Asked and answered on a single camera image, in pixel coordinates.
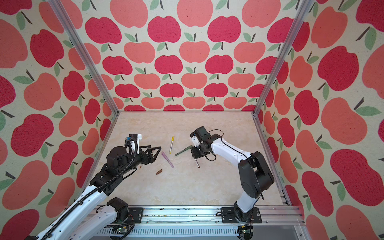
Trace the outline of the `green pen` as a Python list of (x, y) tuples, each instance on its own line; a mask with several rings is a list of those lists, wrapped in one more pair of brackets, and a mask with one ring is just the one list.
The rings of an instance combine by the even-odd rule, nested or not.
[(194, 147), (194, 146), (190, 145), (190, 146), (186, 147), (185, 149), (179, 151), (178, 153), (175, 154), (175, 157), (179, 156), (180, 154), (182, 154), (182, 153), (184, 153), (184, 152), (186, 152), (188, 150), (190, 150), (192, 147)]

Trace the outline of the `pink pen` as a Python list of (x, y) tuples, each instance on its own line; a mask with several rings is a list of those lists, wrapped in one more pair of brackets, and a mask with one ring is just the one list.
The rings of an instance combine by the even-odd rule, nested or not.
[(162, 156), (164, 157), (164, 159), (169, 163), (169, 165), (171, 166), (171, 168), (174, 168), (174, 165), (173, 163), (170, 161), (170, 159), (168, 158), (168, 156), (162, 152)]

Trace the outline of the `white pen yellow end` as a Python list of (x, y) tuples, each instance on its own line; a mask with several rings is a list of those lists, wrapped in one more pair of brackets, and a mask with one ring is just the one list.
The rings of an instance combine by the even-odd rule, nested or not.
[(172, 136), (172, 140), (171, 140), (171, 144), (170, 144), (170, 148), (169, 148), (169, 154), (172, 153), (172, 149), (173, 149), (174, 141), (175, 141), (175, 136)]

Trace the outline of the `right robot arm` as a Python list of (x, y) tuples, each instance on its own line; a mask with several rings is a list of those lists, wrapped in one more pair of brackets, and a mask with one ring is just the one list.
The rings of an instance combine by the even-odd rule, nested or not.
[(258, 199), (275, 182), (272, 171), (260, 152), (250, 153), (224, 140), (223, 135), (210, 134), (205, 127), (199, 127), (190, 134), (191, 148), (195, 160), (213, 155), (220, 156), (239, 170), (243, 189), (241, 197), (234, 203), (234, 218), (239, 223), (249, 223)]

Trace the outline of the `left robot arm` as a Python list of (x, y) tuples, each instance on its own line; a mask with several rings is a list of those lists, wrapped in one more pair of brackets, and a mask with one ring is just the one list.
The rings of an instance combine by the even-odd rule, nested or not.
[(138, 147), (131, 143), (114, 147), (107, 156), (107, 163), (91, 180), (81, 196), (45, 230), (37, 236), (26, 238), (28, 240), (90, 240), (100, 230), (111, 228), (119, 234), (118, 240), (124, 239), (136, 224), (141, 222), (141, 209), (131, 213), (128, 204), (115, 197), (89, 220), (85, 218), (126, 179), (125, 173), (135, 172), (141, 164), (154, 163), (161, 150), (161, 147)]

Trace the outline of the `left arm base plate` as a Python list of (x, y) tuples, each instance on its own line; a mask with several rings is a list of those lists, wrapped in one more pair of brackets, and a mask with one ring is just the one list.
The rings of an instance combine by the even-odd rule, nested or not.
[(143, 217), (143, 208), (124, 207), (117, 211), (117, 218), (112, 224), (140, 224)]

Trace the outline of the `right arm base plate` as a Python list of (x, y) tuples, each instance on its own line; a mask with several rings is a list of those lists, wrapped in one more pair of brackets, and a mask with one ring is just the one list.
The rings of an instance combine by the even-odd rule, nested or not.
[(262, 217), (259, 208), (252, 208), (244, 213), (240, 209), (234, 207), (223, 207), (216, 214), (217, 217), (222, 218), (223, 224), (261, 224)]

